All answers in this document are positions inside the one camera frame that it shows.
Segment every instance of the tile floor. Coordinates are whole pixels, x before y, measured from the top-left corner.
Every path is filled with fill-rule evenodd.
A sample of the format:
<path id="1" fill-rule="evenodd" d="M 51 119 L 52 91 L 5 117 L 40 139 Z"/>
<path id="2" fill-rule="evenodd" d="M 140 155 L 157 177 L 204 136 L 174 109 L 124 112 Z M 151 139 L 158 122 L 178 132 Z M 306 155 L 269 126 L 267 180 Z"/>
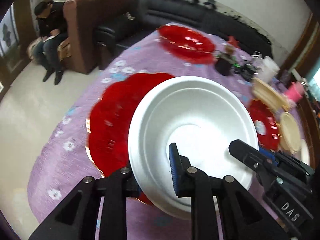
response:
<path id="1" fill-rule="evenodd" d="M 29 174 L 53 129 L 99 74 L 65 72 L 59 85 L 45 69 L 30 63 L 0 103 L 0 209 L 15 232 L 27 240 L 38 226 L 27 199 Z"/>

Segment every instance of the white lettering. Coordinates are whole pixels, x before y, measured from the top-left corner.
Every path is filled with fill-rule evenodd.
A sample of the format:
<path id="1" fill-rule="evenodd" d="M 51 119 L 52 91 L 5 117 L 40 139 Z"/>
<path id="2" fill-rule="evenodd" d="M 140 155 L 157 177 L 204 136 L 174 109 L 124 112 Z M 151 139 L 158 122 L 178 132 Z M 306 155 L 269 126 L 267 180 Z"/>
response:
<path id="1" fill-rule="evenodd" d="M 295 222 L 299 216 L 300 216 L 299 214 L 296 214 L 296 215 L 291 219 L 291 221 L 292 221 L 292 222 Z"/>
<path id="2" fill-rule="evenodd" d="M 289 214 L 289 217 L 290 217 L 290 216 L 292 215 L 293 211 L 294 211 L 294 209 L 288 211 L 286 214 L 287 214 L 287 215 Z"/>
<path id="3" fill-rule="evenodd" d="M 286 204 L 284 204 L 283 206 L 282 206 L 282 210 L 286 210 L 287 208 L 289 207 L 289 203 L 287 202 Z"/>

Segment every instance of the person's hand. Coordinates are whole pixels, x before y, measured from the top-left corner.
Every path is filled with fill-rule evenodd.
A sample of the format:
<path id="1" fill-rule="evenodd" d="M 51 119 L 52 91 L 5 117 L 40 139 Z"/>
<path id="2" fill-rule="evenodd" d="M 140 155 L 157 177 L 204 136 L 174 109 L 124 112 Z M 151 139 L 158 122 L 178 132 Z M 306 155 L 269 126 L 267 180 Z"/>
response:
<path id="1" fill-rule="evenodd" d="M 56 36 L 56 35 L 60 34 L 60 30 L 59 29 L 54 29 L 54 30 L 50 31 L 50 34 L 52 36 Z"/>

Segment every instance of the purple fabric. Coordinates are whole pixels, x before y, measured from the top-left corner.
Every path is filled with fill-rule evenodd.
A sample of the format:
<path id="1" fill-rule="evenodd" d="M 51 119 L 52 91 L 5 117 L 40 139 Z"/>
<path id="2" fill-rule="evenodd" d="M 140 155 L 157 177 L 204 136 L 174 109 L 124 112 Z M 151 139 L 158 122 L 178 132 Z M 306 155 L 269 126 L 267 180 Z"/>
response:
<path id="1" fill-rule="evenodd" d="M 215 43 L 216 53 L 223 50 L 225 45 L 223 39 L 214 35 L 204 35 Z M 245 106 L 248 106 L 252 99 L 251 84 L 241 76 L 225 77 L 217 73 L 213 65 L 195 65 L 184 62 L 165 51 L 159 41 L 158 33 L 155 31 L 124 51 L 87 88 L 53 131 L 36 160 L 27 188 L 31 210 L 39 222 L 44 220 L 83 177 L 88 175 L 96 179 L 101 177 L 85 151 L 87 140 L 85 120 L 92 106 L 110 84 L 122 81 L 129 75 L 138 72 L 167 72 L 174 76 L 201 76 L 225 86 Z M 246 59 L 251 58 L 244 51 L 237 49 L 236 57 L 242 61 L 240 55 Z M 302 131 L 296 109 L 293 109 L 291 113 L 298 121 Z M 250 192 L 262 201 L 263 188 L 256 179 L 253 180 Z M 129 240 L 191 238 L 189 221 L 170 217 L 156 207 L 144 205 L 137 200 L 127 200 L 127 216 Z"/>

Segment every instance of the pink object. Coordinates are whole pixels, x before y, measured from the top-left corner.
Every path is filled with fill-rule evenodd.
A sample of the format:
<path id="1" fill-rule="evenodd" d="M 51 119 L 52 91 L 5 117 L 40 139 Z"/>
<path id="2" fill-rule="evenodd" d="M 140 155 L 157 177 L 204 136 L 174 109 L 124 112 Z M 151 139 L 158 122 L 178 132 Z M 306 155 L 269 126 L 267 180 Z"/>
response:
<path id="1" fill-rule="evenodd" d="M 301 98 L 302 98 L 302 95 L 304 93 L 304 90 L 303 90 L 303 86 L 302 86 L 302 90 L 301 90 L 301 87 L 299 85 L 297 85 L 296 83 L 293 83 L 291 84 L 291 86 L 289 87 L 289 89 L 284 93 L 284 95 L 292 100 L 293 102 L 298 102 Z"/>

